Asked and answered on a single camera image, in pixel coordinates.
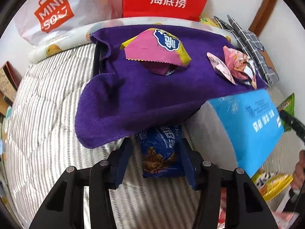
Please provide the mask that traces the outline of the person's right hand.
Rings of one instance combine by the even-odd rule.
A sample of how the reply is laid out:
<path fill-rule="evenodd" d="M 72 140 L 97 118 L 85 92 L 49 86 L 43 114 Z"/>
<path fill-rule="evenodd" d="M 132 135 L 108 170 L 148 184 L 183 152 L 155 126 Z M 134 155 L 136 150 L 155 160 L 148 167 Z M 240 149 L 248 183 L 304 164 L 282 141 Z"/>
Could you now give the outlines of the person's right hand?
<path fill-rule="evenodd" d="M 300 190 L 302 188 L 304 182 L 304 161 L 304 150 L 301 150 L 299 152 L 299 161 L 296 163 L 295 170 L 293 172 L 293 181 L 291 183 L 293 190 Z"/>

